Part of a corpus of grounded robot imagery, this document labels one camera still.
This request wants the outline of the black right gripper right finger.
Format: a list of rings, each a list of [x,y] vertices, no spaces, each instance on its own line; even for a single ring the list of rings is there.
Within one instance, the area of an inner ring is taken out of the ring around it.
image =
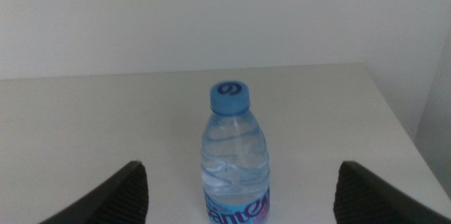
[[[340,166],[333,213],[338,224],[450,224],[356,161]]]

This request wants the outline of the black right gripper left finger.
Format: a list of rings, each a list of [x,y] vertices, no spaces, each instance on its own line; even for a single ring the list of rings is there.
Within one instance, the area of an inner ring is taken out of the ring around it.
[[[147,173],[131,161],[91,192],[44,224],[145,224],[149,208]]]

